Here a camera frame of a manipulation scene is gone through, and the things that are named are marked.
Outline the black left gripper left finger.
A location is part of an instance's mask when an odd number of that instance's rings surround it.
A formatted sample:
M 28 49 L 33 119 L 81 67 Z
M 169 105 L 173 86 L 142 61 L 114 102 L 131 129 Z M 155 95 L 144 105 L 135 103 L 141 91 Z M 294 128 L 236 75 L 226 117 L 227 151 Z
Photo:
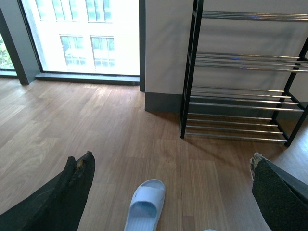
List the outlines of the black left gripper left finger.
M 70 156 L 61 173 L 0 216 L 2 231 L 76 231 L 95 173 L 95 158 Z

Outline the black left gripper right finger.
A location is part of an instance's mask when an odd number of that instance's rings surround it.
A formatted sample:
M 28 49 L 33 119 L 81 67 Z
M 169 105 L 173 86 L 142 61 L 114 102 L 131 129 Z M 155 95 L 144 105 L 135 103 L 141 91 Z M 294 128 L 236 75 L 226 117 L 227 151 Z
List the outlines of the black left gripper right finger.
M 272 231 L 308 229 L 308 185 L 260 153 L 250 159 L 252 193 Z

